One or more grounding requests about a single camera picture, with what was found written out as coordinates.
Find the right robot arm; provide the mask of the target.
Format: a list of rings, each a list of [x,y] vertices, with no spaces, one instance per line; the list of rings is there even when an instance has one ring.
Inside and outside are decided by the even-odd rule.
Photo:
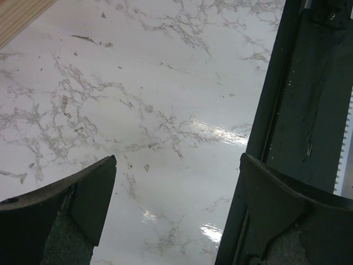
[[[309,10],[309,20],[313,24],[333,30],[344,30],[350,24],[352,1],[311,0],[303,3],[304,9]]]

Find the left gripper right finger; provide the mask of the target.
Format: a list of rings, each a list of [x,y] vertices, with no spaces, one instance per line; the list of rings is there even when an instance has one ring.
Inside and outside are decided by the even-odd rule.
[[[352,200],[244,153],[240,181],[258,252],[252,264],[352,264]]]

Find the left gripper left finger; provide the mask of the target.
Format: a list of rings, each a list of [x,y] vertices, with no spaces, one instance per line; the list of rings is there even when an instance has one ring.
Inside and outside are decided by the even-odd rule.
[[[1,201],[1,264],[90,264],[116,177],[108,156],[57,182]]]

